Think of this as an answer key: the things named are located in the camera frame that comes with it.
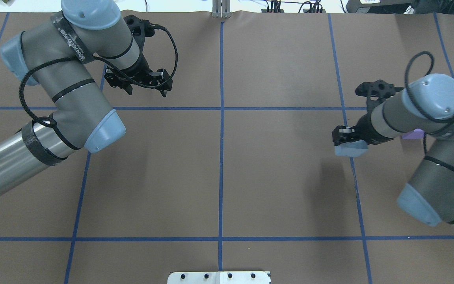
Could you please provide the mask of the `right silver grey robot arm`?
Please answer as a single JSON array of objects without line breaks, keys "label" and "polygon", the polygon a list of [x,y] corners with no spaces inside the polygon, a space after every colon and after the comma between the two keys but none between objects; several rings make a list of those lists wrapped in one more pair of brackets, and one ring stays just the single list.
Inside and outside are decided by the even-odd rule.
[{"label": "right silver grey robot arm", "polygon": [[418,221],[454,227],[454,79],[429,74],[396,88],[378,80],[358,86],[358,95],[375,95],[368,112],[353,127],[337,126],[332,139],[337,156],[358,157],[370,144],[382,144],[421,129],[434,143],[397,198]]}]

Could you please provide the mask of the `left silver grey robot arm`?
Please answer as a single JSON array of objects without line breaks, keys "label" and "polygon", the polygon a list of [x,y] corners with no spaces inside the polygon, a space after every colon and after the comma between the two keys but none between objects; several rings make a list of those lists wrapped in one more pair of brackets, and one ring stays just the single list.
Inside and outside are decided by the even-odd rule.
[{"label": "left silver grey robot arm", "polygon": [[151,70],[147,37],[162,25],[123,16],[113,0],[62,0],[61,11],[0,47],[17,79],[20,105],[31,121],[0,144],[0,196],[80,149],[97,153],[126,134],[116,109],[86,69],[106,64],[104,79],[132,94],[133,86],[171,91],[171,73]]}]

